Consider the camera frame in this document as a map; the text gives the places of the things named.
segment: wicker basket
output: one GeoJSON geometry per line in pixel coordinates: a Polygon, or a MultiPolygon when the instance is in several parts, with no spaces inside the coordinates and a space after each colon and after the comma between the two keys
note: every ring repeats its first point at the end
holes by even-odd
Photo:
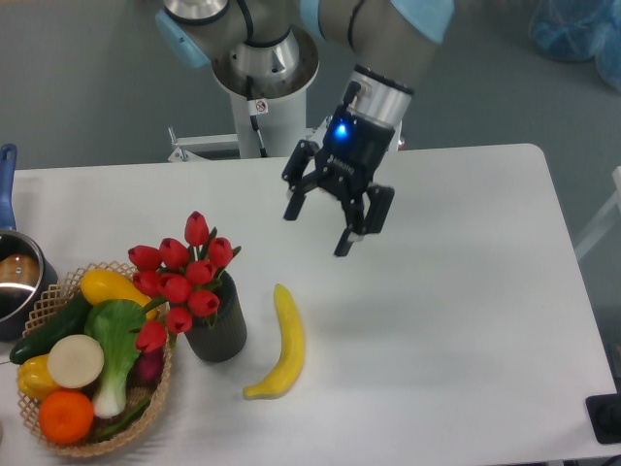
{"type": "MultiPolygon", "coordinates": [[[[114,270],[128,278],[135,272],[132,266],[112,262],[89,264],[86,268],[80,268],[76,272],[68,274],[64,280],[60,281],[58,284],[51,285],[49,289],[44,291],[41,295],[41,299],[35,304],[34,310],[30,313],[30,318],[26,323],[23,336],[25,337],[32,333],[37,327],[43,325],[48,318],[59,311],[80,289],[80,281],[83,275],[88,270],[92,269],[114,270]]],[[[37,438],[41,445],[63,456],[86,458],[114,451],[137,438],[155,420],[164,404],[164,399],[168,392],[168,384],[171,376],[171,360],[172,352],[169,346],[166,345],[164,350],[164,369],[156,387],[143,385],[137,379],[130,376],[127,381],[127,405],[125,410],[131,409],[139,401],[144,399],[145,396],[150,395],[151,401],[140,418],[136,419],[129,428],[119,432],[110,440],[97,444],[82,442],[71,446],[60,446],[49,442],[41,433],[39,421],[37,420],[40,402],[20,392],[18,405],[21,417],[23,417],[23,424],[30,430],[32,435],[37,438]]],[[[96,417],[91,427],[91,432],[97,433],[107,425],[115,423],[120,416],[123,416],[123,413],[112,419],[99,419],[96,417]]]]}

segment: banana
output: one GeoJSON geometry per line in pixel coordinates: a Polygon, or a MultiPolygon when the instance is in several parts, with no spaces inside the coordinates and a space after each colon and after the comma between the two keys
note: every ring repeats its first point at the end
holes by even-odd
{"type": "Polygon", "coordinates": [[[297,380],[304,364],[304,328],[293,296],[281,284],[274,287],[274,305],[280,324],[281,348],[276,366],[255,385],[244,388],[248,400],[279,398],[297,380]]]}

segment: bok choy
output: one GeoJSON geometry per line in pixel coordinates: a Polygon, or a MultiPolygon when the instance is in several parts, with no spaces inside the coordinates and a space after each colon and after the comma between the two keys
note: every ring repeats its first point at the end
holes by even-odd
{"type": "Polygon", "coordinates": [[[135,344],[145,320],[143,308],[125,299],[104,301],[90,311],[84,333],[104,351],[104,369],[92,399],[98,417],[114,417],[125,409],[127,375],[140,355],[135,344]]]}

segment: pot handle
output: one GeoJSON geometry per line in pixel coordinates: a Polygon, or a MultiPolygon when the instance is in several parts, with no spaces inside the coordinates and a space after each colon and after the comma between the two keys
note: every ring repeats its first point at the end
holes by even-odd
{"type": "Polygon", "coordinates": [[[0,149],[0,229],[3,230],[16,229],[16,217],[11,203],[16,159],[15,144],[6,144],[0,149]]]}

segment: yellow pepper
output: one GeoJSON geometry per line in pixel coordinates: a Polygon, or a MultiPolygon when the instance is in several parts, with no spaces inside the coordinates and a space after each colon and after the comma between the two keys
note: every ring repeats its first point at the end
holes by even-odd
{"type": "Polygon", "coordinates": [[[17,387],[24,395],[39,401],[60,389],[49,375],[48,354],[31,357],[17,368],[17,387]]]}
{"type": "MultiPolygon", "coordinates": [[[[144,307],[151,300],[122,274],[113,270],[89,270],[82,277],[80,289],[86,301],[93,306],[109,299],[128,299],[144,307]]],[[[153,309],[147,313],[147,318],[156,318],[157,314],[157,309],[153,309]]]]}

